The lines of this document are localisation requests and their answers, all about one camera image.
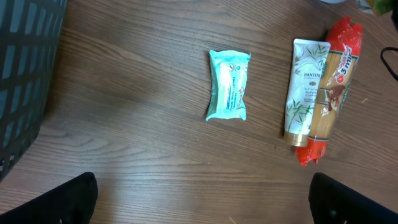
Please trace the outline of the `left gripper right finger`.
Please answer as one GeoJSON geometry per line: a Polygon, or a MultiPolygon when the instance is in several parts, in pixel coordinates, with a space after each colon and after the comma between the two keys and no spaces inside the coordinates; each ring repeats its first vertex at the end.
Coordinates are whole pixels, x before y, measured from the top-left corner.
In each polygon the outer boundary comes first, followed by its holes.
{"type": "Polygon", "coordinates": [[[324,173],[314,174],[308,200],[315,224],[397,223],[397,214],[324,173]]]}

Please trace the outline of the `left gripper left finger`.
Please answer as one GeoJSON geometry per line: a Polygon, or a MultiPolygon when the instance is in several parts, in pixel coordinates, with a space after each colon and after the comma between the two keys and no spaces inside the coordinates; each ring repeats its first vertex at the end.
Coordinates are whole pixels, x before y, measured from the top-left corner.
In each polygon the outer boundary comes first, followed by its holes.
{"type": "Polygon", "coordinates": [[[85,172],[68,182],[1,215],[1,224],[88,224],[98,199],[94,173],[85,172]]]}

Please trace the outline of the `white cosmetic tube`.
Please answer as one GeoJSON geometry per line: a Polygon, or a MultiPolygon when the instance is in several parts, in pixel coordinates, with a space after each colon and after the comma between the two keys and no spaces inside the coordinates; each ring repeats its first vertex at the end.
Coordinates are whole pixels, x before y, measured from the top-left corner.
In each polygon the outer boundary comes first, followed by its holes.
{"type": "Polygon", "coordinates": [[[284,139],[291,146],[303,147],[307,145],[318,87],[331,44],[295,39],[293,47],[284,139]]]}

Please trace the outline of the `orange spaghetti packet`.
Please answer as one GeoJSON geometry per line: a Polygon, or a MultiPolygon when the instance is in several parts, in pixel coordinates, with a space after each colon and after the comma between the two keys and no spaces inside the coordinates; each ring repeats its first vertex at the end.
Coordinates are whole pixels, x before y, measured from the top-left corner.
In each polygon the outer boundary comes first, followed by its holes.
{"type": "Polygon", "coordinates": [[[358,64],[362,38],[362,25],[353,24],[348,16],[337,21],[326,37],[331,47],[326,60],[326,70],[320,80],[308,143],[304,147],[295,148],[297,159],[302,166],[306,166],[310,161],[317,163],[325,154],[358,64]]]}

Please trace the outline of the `teal snack packet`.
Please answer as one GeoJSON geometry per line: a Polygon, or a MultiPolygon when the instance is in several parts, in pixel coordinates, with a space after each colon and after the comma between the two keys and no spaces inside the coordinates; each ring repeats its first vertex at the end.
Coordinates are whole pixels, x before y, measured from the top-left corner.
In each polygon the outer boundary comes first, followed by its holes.
{"type": "Polygon", "coordinates": [[[251,55],[235,50],[209,51],[211,99],[206,120],[246,119],[244,94],[251,55]]]}

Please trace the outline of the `green drink carton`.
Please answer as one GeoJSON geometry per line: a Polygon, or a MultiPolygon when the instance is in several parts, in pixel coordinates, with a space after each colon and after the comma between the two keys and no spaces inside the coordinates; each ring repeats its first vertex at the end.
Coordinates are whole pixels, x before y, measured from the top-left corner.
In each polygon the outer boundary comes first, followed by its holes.
{"type": "Polygon", "coordinates": [[[381,16],[394,10],[397,0],[357,0],[359,9],[365,13],[381,16]]]}

